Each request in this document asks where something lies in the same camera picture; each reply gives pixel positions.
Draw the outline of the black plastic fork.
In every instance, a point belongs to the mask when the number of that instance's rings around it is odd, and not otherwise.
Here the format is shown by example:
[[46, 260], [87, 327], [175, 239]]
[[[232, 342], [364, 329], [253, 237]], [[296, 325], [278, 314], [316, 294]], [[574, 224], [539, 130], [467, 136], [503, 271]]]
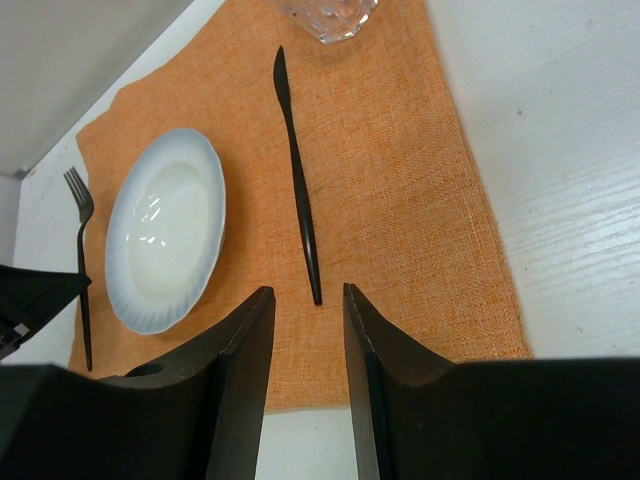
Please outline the black plastic fork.
[[[94, 201], [91, 193], [80, 177], [75, 167], [67, 170], [64, 173], [64, 179], [71, 191], [71, 194], [76, 202], [79, 212], [80, 226], [77, 232], [76, 246], [77, 246], [77, 263], [78, 271], [80, 274], [86, 274], [86, 259], [84, 252], [84, 233], [89, 220], [94, 213]], [[82, 320], [82, 333], [85, 349], [86, 367], [89, 372], [93, 370], [93, 354], [92, 354], [92, 339], [91, 339], [91, 325], [90, 325], [90, 305], [88, 289], [85, 289], [80, 294], [80, 310]]]

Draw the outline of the orange cloth napkin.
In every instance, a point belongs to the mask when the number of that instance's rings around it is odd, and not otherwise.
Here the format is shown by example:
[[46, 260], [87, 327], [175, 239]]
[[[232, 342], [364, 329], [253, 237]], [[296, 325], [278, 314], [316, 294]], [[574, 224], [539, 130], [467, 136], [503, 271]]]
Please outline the orange cloth napkin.
[[[311, 295], [273, 66], [284, 47], [309, 193], [322, 305]], [[191, 314], [140, 336], [113, 314], [105, 235], [134, 161], [164, 132], [214, 146], [227, 186], [223, 252]], [[164, 66], [119, 90], [76, 137], [96, 210], [86, 234], [93, 370], [122, 375], [224, 318], [257, 287], [276, 296], [270, 410], [348, 402], [342, 292], [453, 360], [526, 358], [518, 297], [441, 68], [426, 6], [382, 1], [352, 39], [324, 45], [267, 1], [223, 3]]]

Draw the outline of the black plastic knife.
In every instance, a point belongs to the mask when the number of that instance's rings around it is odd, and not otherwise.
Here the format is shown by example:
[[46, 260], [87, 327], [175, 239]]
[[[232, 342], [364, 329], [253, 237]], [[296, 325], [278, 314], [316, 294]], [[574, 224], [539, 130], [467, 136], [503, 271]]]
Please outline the black plastic knife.
[[274, 59], [273, 82], [277, 100], [280, 105], [287, 130], [296, 213], [301, 235], [303, 255], [310, 282], [311, 295], [314, 304], [316, 306], [321, 306], [321, 277], [312, 210], [298, 141], [296, 137], [291, 105], [291, 92], [287, 74], [286, 57], [284, 47], [282, 45], [279, 46]]

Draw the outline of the clear plastic cup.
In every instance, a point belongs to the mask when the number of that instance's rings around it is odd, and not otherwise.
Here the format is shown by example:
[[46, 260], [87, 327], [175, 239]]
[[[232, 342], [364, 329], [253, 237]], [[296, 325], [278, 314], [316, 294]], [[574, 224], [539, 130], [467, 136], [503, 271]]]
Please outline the clear plastic cup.
[[283, 0], [277, 8], [322, 44], [355, 36], [379, 4], [378, 0]]

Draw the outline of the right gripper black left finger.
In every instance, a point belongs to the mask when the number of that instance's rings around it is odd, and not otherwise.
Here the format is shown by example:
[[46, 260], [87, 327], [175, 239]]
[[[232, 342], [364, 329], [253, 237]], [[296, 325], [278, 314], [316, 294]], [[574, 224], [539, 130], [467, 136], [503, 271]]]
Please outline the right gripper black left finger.
[[116, 445], [102, 479], [252, 479], [272, 358], [275, 293], [260, 287], [226, 318], [121, 376]]

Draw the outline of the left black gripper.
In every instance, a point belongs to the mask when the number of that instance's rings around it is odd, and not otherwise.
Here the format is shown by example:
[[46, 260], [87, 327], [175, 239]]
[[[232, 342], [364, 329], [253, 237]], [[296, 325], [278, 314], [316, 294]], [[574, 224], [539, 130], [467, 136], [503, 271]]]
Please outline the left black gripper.
[[16, 352], [91, 284], [86, 274], [1, 266], [1, 359]]

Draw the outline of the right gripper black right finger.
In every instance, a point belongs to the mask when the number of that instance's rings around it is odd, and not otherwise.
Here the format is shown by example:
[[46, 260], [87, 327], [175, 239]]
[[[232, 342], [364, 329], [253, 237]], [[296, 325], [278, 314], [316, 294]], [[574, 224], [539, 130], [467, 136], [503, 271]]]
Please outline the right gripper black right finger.
[[454, 363], [387, 320], [355, 284], [343, 285], [343, 326], [358, 477], [394, 479], [389, 393], [433, 382]]

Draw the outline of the clear plastic plate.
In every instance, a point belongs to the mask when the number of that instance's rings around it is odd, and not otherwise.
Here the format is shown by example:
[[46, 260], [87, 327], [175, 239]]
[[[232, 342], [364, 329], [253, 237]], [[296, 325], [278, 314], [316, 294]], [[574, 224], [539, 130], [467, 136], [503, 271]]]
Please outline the clear plastic plate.
[[165, 332], [203, 295], [224, 243], [226, 184], [210, 141], [168, 131], [134, 162], [118, 192], [105, 243], [115, 316], [139, 335]]

